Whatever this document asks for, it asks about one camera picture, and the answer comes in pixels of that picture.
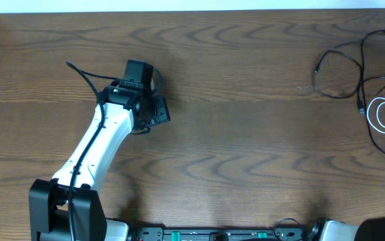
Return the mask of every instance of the wooden table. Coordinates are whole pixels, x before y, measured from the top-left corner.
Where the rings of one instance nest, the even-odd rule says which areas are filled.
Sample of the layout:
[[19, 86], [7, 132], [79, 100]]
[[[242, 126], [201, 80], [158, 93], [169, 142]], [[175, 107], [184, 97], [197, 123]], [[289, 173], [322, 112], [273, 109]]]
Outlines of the wooden table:
[[[30, 186], [92, 118], [95, 97], [66, 60], [122, 77], [134, 58], [165, 77], [172, 121], [122, 143], [100, 197], [107, 217], [247, 227], [385, 216], [385, 156], [356, 100], [307, 90], [323, 50], [382, 28], [385, 10], [0, 15], [0, 239], [29, 239]], [[366, 52], [366, 74], [384, 74], [385, 36]], [[331, 63], [356, 83], [357, 69]]]

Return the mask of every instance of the green clip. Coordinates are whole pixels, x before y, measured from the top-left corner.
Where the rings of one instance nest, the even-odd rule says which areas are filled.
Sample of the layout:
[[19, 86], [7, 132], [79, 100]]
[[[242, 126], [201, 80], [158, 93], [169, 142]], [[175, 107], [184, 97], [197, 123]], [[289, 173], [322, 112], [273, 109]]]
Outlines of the green clip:
[[266, 238], [266, 232], [259, 232], [258, 238]]
[[181, 241], [180, 240], [180, 232], [172, 232], [171, 233], [171, 241]]

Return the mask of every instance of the wooden tabletop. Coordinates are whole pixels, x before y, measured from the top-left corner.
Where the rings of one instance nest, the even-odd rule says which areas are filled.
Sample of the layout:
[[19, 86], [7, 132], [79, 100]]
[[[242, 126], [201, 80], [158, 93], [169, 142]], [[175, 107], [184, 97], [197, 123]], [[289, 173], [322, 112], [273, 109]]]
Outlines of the wooden tabletop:
[[[310, 91], [322, 51], [383, 28], [382, 9], [0, 15], [0, 239], [29, 239], [32, 183], [51, 179], [90, 124], [95, 97], [66, 60], [122, 77], [133, 58], [165, 78], [171, 122], [124, 140], [102, 188], [106, 217], [247, 227], [385, 216], [385, 156], [356, 100]], [[385, 74], [385, 35], [365, 48], [366, 75]], [[345, 60], [325, 67], [322, 88], [356, 84]]]

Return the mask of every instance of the white wall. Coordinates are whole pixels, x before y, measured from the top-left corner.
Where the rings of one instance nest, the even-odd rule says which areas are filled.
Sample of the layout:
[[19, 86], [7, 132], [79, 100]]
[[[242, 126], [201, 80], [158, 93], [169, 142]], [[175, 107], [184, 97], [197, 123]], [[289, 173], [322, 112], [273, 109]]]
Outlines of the white wall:
[[385, 0], [0, 0], [0, 13], [385, 8]]

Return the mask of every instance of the wood grain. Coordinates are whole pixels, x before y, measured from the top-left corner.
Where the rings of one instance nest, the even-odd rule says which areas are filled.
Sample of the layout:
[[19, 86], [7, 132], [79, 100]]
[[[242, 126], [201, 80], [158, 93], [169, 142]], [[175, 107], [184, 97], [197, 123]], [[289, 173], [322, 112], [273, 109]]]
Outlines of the wood grain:
[[[0, 15], [0, 240], [29, 239], [31, 184], [89, 125], [95, 99], [66, 60], [122, 76], [134, 58], [165, 77], [172, 121], [122, 143], [100, 197], [107, 217], [247, 227], [385, 216], [385, 156], [356, 101], [302, 88], [323, 50], [382, 28], [378, 9]], [[385, 36], [366, 54], [366, 75], [385, 74]], [[324, 64], [322, 87], [357, 81], [345, 61]]]

